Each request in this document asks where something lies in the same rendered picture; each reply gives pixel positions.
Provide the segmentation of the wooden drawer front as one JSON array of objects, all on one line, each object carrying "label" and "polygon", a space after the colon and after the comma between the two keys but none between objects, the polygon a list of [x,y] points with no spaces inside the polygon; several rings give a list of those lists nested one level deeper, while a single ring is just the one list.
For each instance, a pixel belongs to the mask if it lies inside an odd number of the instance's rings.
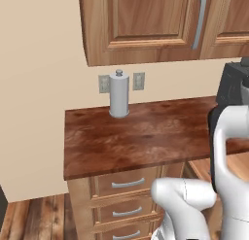
[{"label": "wooden drawer front", "polygon": [[160,174],[160,167],[149,167],[91,178],[90,207],[104,207],[150,197],[151,184]]},{"label": "wooden drawer front", "polygon": [[153,232],[160,226],[160,220],[155,220],[146,223],[136,223],[129,226],[120,227],[106,232],[97,233],[95,240],[113,240],[113,235],[124,236],[135,233],[140,230],[140,236],[128,240],[150,240]]},{"label": "wooden drawer front", "polygon": [[151,223],[161,218],[161,211],[148,192],[116,194],[91,200],[94,233],[107,232],[138,223]]}]

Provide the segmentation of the wooden wall cupboard door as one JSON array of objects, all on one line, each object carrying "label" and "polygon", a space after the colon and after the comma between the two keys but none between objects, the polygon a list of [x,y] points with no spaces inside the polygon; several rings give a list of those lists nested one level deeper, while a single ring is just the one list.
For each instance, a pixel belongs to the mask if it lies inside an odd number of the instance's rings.
[{"label": "wooden wall cupboard door", "polygon": [[79,0],[88,66],[197,60],[199,0]]},{"label": "wooden wall cupboard door", "polygon": [[211,0],[201,59],[249,57],[249,0]]}]

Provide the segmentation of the black coffee machine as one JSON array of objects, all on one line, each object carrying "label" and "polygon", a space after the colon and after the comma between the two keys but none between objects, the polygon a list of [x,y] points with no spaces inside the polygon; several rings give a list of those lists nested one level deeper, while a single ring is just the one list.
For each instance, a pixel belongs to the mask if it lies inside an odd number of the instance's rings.
[{"label": "black coffee machine", "polygon": [[249,57],[225,64],[216,102],[219,105],[249,105]]}]

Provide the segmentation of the grey wall socket plate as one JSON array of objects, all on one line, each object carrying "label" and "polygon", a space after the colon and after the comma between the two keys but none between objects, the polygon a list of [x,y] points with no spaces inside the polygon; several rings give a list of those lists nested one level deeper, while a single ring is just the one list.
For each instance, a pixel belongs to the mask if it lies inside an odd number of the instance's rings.
[{"label": "grey wall socket plate", "polygon": [[143,90],[145,84],[145,74],[144,73],[134,73],[133,74],[133,89]]},{"label": "grey wall socket plate", "polygon": [[109,93],[110,92],[110,82],[108,75],[99,75],[99,92],[100,93]]}]

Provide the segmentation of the grey paper towel holder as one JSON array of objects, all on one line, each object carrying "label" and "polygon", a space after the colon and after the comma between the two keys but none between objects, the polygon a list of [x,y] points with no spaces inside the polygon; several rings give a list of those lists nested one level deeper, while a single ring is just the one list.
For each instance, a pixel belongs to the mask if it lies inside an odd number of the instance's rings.
[{"label": "grey paper towel holder", "polygon": [[109,76],[110,109],[113,118],[124,118],[128,115],[129,75],[121,69]]}]

